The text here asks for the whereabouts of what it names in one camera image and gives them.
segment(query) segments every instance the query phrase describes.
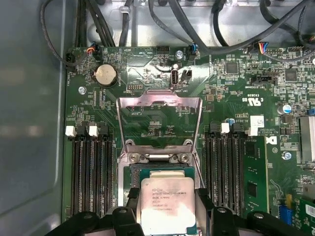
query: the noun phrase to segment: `green circuit board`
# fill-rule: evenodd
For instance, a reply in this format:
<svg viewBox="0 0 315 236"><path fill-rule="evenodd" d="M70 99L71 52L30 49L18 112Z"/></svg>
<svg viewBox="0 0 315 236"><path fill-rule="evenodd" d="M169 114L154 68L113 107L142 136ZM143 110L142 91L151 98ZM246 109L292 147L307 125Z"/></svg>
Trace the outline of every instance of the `green circuit board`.
<svg viewBox="0 0 315 236"><path fill-rule="evenodd" d="M69 52L79 56L83 48ZM91 200L98 196L100 215L106 209L117 205L117 159L122 143L117 118L116 100L119 97L139 97L149 89L170 89L179 97L200 97L203 100L196 149L200 157L203 178L207 183L209 163L207 160L207 137L212 125L220 126L233 119L243 131L258 128L257 136L242 139L241 215L252 210L262 210L278 216L279 205L286 195L299 197L302 184L315 183L312 172L303 170L307 164L301 157L299 117L315 107L315 65L312 60L295 63L280 63L259 53L238 50L232 54L203 57L199 53L191 60L189 49L184 47L141 47L141 48L102 48L101 63L112 65L117 71L118 81L110 88L101 87L91 71L99 65L93 56L88 56L76 71L69 71L66 79L65 125L88 127L102 123L108 127L107 149L110 170L101 170L98 190L77 189L80 197L77 202L85 206L74 210L73 167L82 165L81 155L89 152L74 147L73 139L65 137L64 181L63 181L63 220L74 212L95 209ZM181 50L182 59L175 53ZM300 48L268 49L268 53L283 58L298 57ZM180 82L170 83L172 65L178 64ZM183 78L185 71L191 71L189 78ZM78 92L86 89L85 94ZM292 112L282 116L278 108L289 104ZM196 129L196 109L190 107L165 107L154 104L150 107L131 107L124 112L125 137L137 145L152 145L163 148L166 145L182 145L191 139ZM77 148L77 159L73 161L73 150ZM284 160L283 152L288 151L292 158ZM95 166L84 166L88 177ZM124 194L128 194L130 175L125 175Z"/></svg>

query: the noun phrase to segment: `wire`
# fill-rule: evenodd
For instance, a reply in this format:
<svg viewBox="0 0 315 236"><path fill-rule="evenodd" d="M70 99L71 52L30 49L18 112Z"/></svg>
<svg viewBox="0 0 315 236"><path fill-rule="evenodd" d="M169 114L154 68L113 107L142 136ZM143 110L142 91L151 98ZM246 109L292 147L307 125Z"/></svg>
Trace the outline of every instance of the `wire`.
<svg viewBox="0 0 315 236"><path fill-rule="evenodd" d="M102 14L102 12L100 11L100 9L99 9L99 7L97 5L97 2L95 0L87 0L87 1L90 2L94 12L97 14L97 17L99 19L99 23L102 26L102 28L104 29L104 32L105 32L107 41L109 43L109 46L110 47L115 47L114 39L113 39L112 34L111 34L110 30L109 30L108 24L107 24L103 14Z"/></svg>
<svg viewBox="0 0 315 236"><path fill-rule="evenodd" d="M127 0L125 2L125 6L129 7L131 6L133 0ZM122 33L120 35L119 39L119 46L120 47L125 47L127 44L127 37L128 37L128 31L129 31L129 14L128 13L123 13L123 26L122 26Z"/></svg>
<svg viewBox="0 0 315 236"><path fill-rule="evenodd" d="M69 66L69 67L75 67L77 65L79 65L86 57L87 57L87 53L84 53L76 62L71 63L66 61L65 59L63 59L61 56L59 56L59 54L56 52L56 49L54 48L52 42L50 41L48 32L47 32L47 28L46 28L46 22L45 22L45 10L47 5L52 2L53 0L47 0L46 2L44 2L41 6L40 9L40 26L41 29L43 30L44 33L44 38L46 40L46 43L48 45L48 48L50 49L50 51L53 53L53 55L63 64Z"/></svg>
<svg viewBox="0 0 315 236"><path fill-rule="evenodd" d="M81 2L81 27L80 27L80 43L81 47L87 46L87 5L85 0Z"/></svg>
<svg viewBox="0 0 315 236"><path fill-rule="evenodd" d="M261 12L263 18L268 23L273 25L279 19L271 14L271 12L268 10L266 2L267 2L267 0L261 0L260 1L260 4L259 4L260 12ZM283 30L287 31L289 34L291 34L292 37L295 39L298 46L301 45L301 43L299 41L298 31L293 26L286 24L286 23L283 23L283 25L281 25L279 28L283 29Z"/></svg>
<svg viewBox="0 0 315 236"><path fill-rule="evenodd" d="M213 13L213 30L215 32L215 35L216 35L219 43L224 47L228 47L228 44L225 41L225 39L223 38L221 31L220 31L220 28L219 28L219 11L215 11Z"/></svg>
<svg viewBox="0 0 315 236"><path fill-rule="evenodd" d="M285 23L289 18L291 18L295 13L297 13L299 10L301 10L304 6L306 6L310 1L312 0L302 0L299 4L297 4L293 9L291 9L288 13L286 13L281 19L279 19L276 23L274 23L272 26L270 26L265 31L261 32L260 34L256 35L253 38L250 38L242 43L229 46L229 47L210 47L207 48L207 46L204 44L204 42L201 40L201 38L198 36L192 25L190 24L189 20L187 19L187 16L183 12L183 9L177 2L177 0L169 0L169 5L181 24L182 28L186 31L186 33L192 38L192 40L199 46L201 51L205 52L206 54L211 55L220 55L220 54L228 54L235 50L245 48L251 44L254 44L258 42L259 40L267 37L272 32L274 32L276 29L279 28L283 23Z"/></svg>
<svg viewBox="0 0 315 236"><path fill-rule="evenodd" d="M174 36L175 38L178 38L179 40L183 41L184 43L191 45L191 41L185 39L184 37L182 37L181 35L179 35L178 33L176 33L175 31L173 31L172 29L170 29L166 24L164 24L155 14L155 12L153 11L153 7L154 7L154 0L149 0L149 11L150 11L150 15L152 17L152 19L154 20L154 22L164 31L168 32L170 35Z"/></svg>
<svg viewBox="0 0 315 236"><path fill-rule="evenodd" d="M91 16L93 18L94 24L96 26L97 33L99 34L99 37L100 37L100 40L101 40L103 46L104 47L108 47L109 44L107 43L106 35L105 35L104 31L103 31L103 28L102 28L102 26L101 26L101 24L100 24L100 22L98 20L98 17L96 15L95 11L92 8L92 5L91 5L90 1L86 0L86 4L87 4L87 8L88 8L88 10L89 10L89 12L90 12L90 14L91 14Z"/></svg>
<svg viewBox="0 0 315 236"><path fill-rule="evenodd" d="M315 45L314 44L310 44L308 42L305 42L303 37L302 37L302 34L301 34L301 30L302 30L302 24L303 24L303 21L304 21L304 15L305 15L305 12L306 12L306 7L304 7L301 11L301 14L300 14L300 17L299 17L299 23L298 23L298 36L299 36L299 40L301 41L301 43L303 44L304 47L307 47L307 48L311 48L311 49L315 49Z"/></svg>
<svg viewBox="0 0 315 236"><path fill-rule="evenodd" d="M76 12L76 21L75 21L75 38L74 38L74 46L76 48L80 47L80 29L81 29L81 0L77 0L77 12Z"/></svg>

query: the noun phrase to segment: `colored wires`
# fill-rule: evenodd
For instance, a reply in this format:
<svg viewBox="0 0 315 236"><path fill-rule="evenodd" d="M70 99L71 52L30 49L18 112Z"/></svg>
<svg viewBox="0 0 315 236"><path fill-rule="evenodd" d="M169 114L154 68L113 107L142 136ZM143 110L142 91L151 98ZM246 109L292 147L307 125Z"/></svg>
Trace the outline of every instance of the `colored wires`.
<svg viewBox="0 0 315 236"><path fill-rule="evenodd" d="M267 46L268 46L268 42L259 42L258 46L259 46L259 50L261 54L265 54L265 52L267 51Z"/></svg>

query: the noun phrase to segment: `screw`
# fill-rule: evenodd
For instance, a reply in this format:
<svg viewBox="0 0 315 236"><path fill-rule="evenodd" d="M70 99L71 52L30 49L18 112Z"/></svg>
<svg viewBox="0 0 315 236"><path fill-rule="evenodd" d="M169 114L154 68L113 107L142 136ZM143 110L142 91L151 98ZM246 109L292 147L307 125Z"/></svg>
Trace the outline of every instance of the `screw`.
<svg viewBox="0 0 315 236"><path fill-rule="evenodd" d="M290 153L290 152L288 152L288 151L284 151L283 153L282 153L282 159L283 160L290 160L292 158L292 154Z"/></svg>
<svg viewBox="0 0 315 236"><path fill-rule="evenodd" d="M78 91L79 91L79 94L83 95L87 92L87 89L85 87L81 86L81 87L79 87Z"/></svg>
<svg viewBox="0 0 315 236"><path fill-rule="evenodd" d="M86 214L83 218L84 218L84 219L91 219L92 216L91 216L90 214Z"/></svg>
<svg viewBox="0 0 315 236"><path fill-rule="evenodd" d="M262 214L260 214L260 213L255 213L255 214L254 214L254 217L256 217L256 218L258 218L258 219L264 218L264 216L263 216Z"/></svg>
<svg viewBox="0 0 315 236"><path fill-rule="evenodd" d="M129 157L129 161L131 163L137 163L139 161L139 155L138 154L132 154L130 157Z"/></svg>
<svg viewBox="0 0 315 236"><path fill-rule="evenodd" d="M179 161L182 163L187 163L189 162L189 156L187 154L182 154L179 158Z"/></svg>
<svg viewBox="0 0 315 236"><path fill-rule="evenodd" d="M226 213L226 209L224 209L224 208L218 208L218 212Z"/></svg>
<svg viewBox="0 0 315 236"><path fill-rule="evenodd" d="M184 53L181 50L178 50L175 54L177 59L182 59L184 57Z"/></svg>

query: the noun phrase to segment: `motherboard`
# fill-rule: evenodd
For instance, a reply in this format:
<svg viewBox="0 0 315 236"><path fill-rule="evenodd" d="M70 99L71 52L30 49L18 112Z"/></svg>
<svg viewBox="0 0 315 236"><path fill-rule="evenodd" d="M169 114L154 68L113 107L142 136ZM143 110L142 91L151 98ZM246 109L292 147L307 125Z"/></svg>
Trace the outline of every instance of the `motherboard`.
<svg viewBox="0 0 315 236"><path fill-rule="evenodd" d="M66 78L63 221L81 211L103 217L132 187L146 193L144 179L162 191L162 174L149 176L164 171L176 182L192 178L240 216L260 210L312 232L315 208L310 201L305 212L303 196L315 184L314 85L315 60L282 63L248 48L206 57L167 46L90 53ZM194 234L194 223L188 229Z"/></svg>

